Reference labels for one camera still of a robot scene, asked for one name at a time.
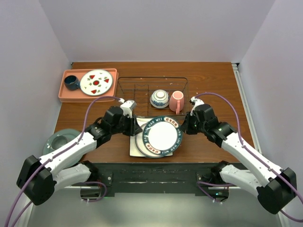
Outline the white plate red characters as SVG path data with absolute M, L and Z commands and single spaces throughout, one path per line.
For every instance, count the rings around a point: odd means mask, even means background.
M 161 158 L 161 157 L 173 156 L 173 153 L 166 154 L 166 155 L 158 155 L 158 154 L 154 154 L 154 153 L 150 152 L 143 143 L 143 134 L 142 133 L 139 133 L 136 135 L 135 144 L 136 144 L 138 150 L 148 158 Z

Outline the green rim white plate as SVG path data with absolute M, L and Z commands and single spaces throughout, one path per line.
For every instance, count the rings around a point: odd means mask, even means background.
M 157 156 L 173 153 L 180 146 L 182 138 L 180 124 L 168 116 L 152 118 L 142 131 L 143 147 Z

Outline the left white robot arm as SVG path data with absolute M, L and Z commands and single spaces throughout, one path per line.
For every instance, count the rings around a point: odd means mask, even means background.
M 78 137 L 61 148 L 40 158 L 29 156 L 22 165 L 17 186 L 38 206 L 46 202 L 63 185 L 64 177 L 70 172 L 76 174 L 76 183 L 94 185 L 98 181 L 98 174 L 90 169 L 90 164 L 79 164 L 75 168 L 70 165 L 110 141 L 114 134 L 135 136 L 142 132 L 133 114 L 135 107 L 136 102 L 133 100 L 128 100 L 120 106 L 112 106 L 103 117 L 96 119 Z

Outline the blue floral small bowl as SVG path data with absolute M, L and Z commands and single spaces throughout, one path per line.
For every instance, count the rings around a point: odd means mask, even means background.
M 155 90 L 150 96 L 150 103 L 158 109 L 163 109 L 169 105 L 169 94 L 162 89 Z

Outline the pink mug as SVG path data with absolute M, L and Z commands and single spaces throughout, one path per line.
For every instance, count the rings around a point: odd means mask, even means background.
M 181 91 L 174 91 L 170 97 L 169 108 L 176 114 L 180 114 L 184 107 L 185 98 Z

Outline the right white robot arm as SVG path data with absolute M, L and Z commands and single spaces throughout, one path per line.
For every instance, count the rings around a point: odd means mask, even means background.
M 253 194 L 269 213 L 277 214 L 296 197 L 296 174 L 262 156 L 250 146 L 228 123 L 218 121 L 213 108 L 202 100 L 191 101 L 193 108 L 187 112 L 180 129 L 188 134 L 202 133 L 218 147 L 236 157 L 248 170 L 237 169 L 222 161 L 211 173 L 211 181 L 217 186 L 233 184 Z

